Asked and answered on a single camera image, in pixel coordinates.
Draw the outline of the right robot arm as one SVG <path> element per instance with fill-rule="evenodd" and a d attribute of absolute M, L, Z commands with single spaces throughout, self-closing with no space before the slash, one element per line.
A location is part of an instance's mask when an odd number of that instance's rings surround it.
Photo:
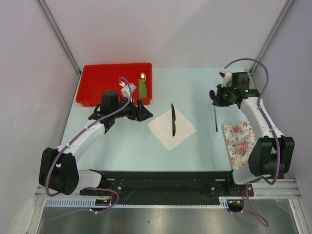
<path fill-rule="evenodd" d="M 219 73 L 222 82 L 217 91 L 210 91 L 213 105 L 228 107 L 236 105 L 249 121 L 257 142 L 248 158 L 248 164 L 233 170 L 233 179 L 226 181 L 225 191 L 237 195 L 242 184 L 263 179 L 267 183 L 288 173 L 294 152 L 295 142 L 291 136 L 285 136 L 273 123 L 265 109 L 260 92 L 250 88 L 246 72 Z"/>

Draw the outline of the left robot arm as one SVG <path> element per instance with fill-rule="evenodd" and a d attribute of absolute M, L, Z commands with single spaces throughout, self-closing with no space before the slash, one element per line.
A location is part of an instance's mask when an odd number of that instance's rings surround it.
<path fill-rule="evenodd" d="M 101 103 L 89 116 L 85 127 L 69 142 L 57 148 L 46 148 L 41 157 L 39 184 L 45 187 L 46 194 L 70 195 L 76 189 L 90 188 L 97 195 L 104 194 L 108 183 L 104 173 L 96 170 L 79 170 L 77 162 L 85 151 L 115 124 L 117 118 L 142 122 L 153 114 L 145 108 L 141 99 L 137 102 L 120 98 L 115 90 L 107 90 Z"/>

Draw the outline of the black plastic knife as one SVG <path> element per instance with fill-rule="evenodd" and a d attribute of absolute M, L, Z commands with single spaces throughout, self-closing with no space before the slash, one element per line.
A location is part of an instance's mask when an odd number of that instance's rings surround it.
<path fill-rule="evenodd" d="M 176 135 L 176 112 L 175 107 L 171 104 L 171 112 L 172 112 L 172 136 Z"/>

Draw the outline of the white paper napkin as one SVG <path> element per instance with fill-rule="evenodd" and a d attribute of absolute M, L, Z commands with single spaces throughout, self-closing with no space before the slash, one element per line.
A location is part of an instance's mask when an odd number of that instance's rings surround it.
<path fill-rule="evenodd" d="M 175 146 L 196 132 L 196 128 L 177 108 L 175 108 L 175 117 L 174 136 L 172 131 L 171 108 L 148 123 L 148 127 L 152 133 L 168 151 L 172 150 Z"/>

